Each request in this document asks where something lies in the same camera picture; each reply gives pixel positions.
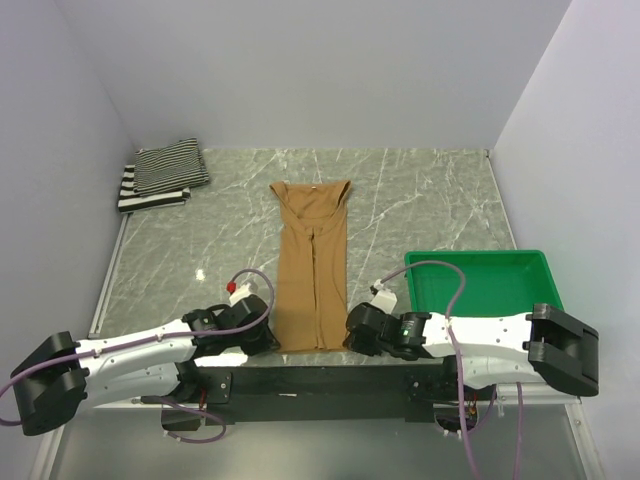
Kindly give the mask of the tan tank top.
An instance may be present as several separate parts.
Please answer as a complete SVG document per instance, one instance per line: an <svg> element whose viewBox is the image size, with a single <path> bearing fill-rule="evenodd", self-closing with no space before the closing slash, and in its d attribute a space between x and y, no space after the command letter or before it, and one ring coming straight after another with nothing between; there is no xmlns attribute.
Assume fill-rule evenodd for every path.
<svg viewBox="0 0 640 480"><path fill-rule="evenodd" d="M347 336L351 182L275 182L270 190L282 221L274 320L280 351L339 351Z"/></svg>

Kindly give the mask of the wide striped black white tank top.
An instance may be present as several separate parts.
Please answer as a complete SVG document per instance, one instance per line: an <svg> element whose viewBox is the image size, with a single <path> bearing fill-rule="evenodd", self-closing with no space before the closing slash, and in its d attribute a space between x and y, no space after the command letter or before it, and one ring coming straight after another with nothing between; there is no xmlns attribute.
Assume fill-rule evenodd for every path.
<svg viewBox="0 0 640 480"><path fill-rule="evenodd" d="M191 199L191 190L189 188L175 190L168 193L142 196L134 189L134 173L135 167L133 164L125 166L117 202L117 207L121 214L131 214L137 211L155 208L180 206L184 205Z"/></svg>

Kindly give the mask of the thin striped black tank top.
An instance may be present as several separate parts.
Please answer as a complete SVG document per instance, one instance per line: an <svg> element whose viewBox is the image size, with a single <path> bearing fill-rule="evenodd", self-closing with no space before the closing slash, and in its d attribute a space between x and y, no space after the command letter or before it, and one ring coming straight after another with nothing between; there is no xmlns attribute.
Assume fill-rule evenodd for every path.
<svg viewBox="0 0 640 480"><path fill-rule="evenodd" d="M135 153L134 188L141 196L198 187L209 181L210 176L196 138Z"/></svg>

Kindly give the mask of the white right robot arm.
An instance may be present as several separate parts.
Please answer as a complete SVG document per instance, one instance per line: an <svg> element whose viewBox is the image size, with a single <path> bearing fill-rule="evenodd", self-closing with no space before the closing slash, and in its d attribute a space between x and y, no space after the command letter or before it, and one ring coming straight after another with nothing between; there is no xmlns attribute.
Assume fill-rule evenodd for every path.
<svg viewBox="0 0 640 480"><path fill-rule="evenodd" d="M498 317L408 312L398 317L363 302L346 321L344 346L367 356L405 361L461 358L439 374L444 395L498 384L546 384L574 397L599 394L599 333L552 305Z"/></svg>

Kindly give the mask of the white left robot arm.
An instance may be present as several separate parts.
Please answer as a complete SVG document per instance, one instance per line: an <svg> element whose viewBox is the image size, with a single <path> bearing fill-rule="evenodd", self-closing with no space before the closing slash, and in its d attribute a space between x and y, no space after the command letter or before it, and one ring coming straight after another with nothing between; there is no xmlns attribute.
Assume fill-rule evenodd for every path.
<svg viewBox="0 0 640 480"><path fill-rule="evenodd" d="M77 413L133 397L172 403L199 400L209 382L197 359L239 347L247 356L274 351L273 305L256 294L196 309L160 327L103 340L48 337L11 373L26 436L48 433Z"/></svg>

